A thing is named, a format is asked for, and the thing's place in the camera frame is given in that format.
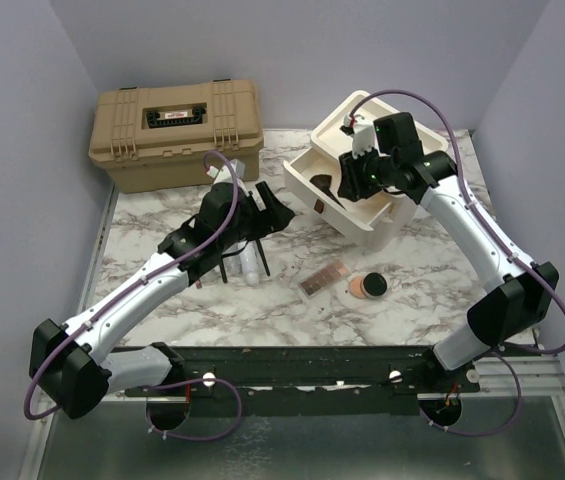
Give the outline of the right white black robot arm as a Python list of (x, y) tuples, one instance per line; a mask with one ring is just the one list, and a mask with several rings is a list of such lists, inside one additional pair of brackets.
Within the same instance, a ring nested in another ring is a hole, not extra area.
[(425, 151), (409, 113), (375, 120), (346, 116), (340, 129), (351, 137), (352, 149), (339, 157), (339, 197), (357, 202), (396, 188), (443, 226), (486, 292), (468, 310), (465, 325), (437, 342), (435, 358), (421, 367), (423, 383), (443, 391), (456, 381), (458, 368), (544, 319), (558, 272), (514, 245), (446, 152)]

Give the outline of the black fan makeup brush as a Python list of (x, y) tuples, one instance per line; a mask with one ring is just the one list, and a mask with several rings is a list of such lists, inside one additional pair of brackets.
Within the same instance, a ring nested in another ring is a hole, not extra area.
[(331, 175), (328, 174), (314, 175), (310, 178), (310, 183), (313, 184), (320, 191), (322, 191), (325, 195), (327, 195), (332, 201), (334, 201), (340, 207), (344, 207), (344, 205), (338, 200), (336, 195), (331, 191), (331, 185), (332, 185)]

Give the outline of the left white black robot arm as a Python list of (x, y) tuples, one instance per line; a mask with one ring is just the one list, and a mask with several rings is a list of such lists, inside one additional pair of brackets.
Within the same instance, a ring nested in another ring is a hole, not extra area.
[(118, 342), (158, 306), (218, 266), (240, 242), (284, 230), (294, 217), (264, 182), (255, 200), (243, 188), (217, 182), (199, 212), (169, 233), (145, 264), (95, 306), (62, 322), (39, 324), (32, 337), (29, 375), (69, 418), (93, 410), (105, 395), (154, 387), (168, 395), (182, 385), (183, 361), (155, 343), (117, 351)]

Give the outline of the cream drawer organizer cabinet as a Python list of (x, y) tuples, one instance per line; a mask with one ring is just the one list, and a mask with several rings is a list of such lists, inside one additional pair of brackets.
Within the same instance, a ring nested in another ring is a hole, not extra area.
[[(311, 133), (311, 147), (321, 155), (331, 157), (338, 162), (338, 157), (352, 149), (352, 139), (344, 134), (340, 127), (343, 119), (354, 109), (354, 106), (368, 95), (366, 91), (357, 90), (351, 93), (338, 105)], [(380, 220), (374, 227), (370, 237), (363, 242), (354, 242), (358, 246), (373, 251), (383, 249), (414, 216), (417, 205), (406, 195), (391, 195), (390, 188), (381, 191), (391, 197), (391, 209), (388, 216)]]

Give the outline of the cream top drawer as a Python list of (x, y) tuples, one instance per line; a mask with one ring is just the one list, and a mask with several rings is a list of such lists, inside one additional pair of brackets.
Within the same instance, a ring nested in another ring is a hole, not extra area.
[[(380, 220), (388, 216), (391, 197), (379, 194), (358, 202), (337, 195), (340, 185), (340, 167), (336, 160), (309, 149), (292, 161), (283, 164), (286, 189), (296, 196), (305, 208), (317, 214), (338, 232), (354, 242), (366, 241)], [(317, 175), (331, 177), (329, 191), (332, 197), (311, 182)]]

